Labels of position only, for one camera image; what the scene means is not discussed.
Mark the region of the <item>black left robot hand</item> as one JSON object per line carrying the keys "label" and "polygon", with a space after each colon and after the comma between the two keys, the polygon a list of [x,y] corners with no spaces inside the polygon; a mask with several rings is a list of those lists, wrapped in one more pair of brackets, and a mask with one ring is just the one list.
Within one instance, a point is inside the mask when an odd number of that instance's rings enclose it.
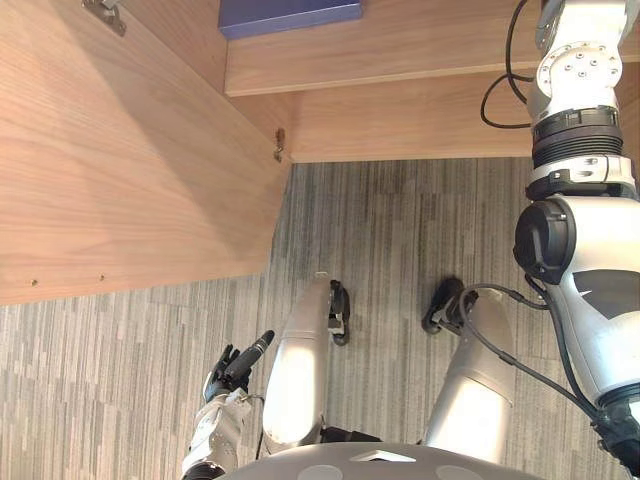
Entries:
{"label": "black left robot hand", "polygon": [[207,375],[202,397],[204,404],[195,416],[195,429],[188,444],[185,465],[223,459],[236,462],[244,418],[251,411],[247,387],[251,367],[273,340],[267,330],[244,352],[225,347],[214,368]]}

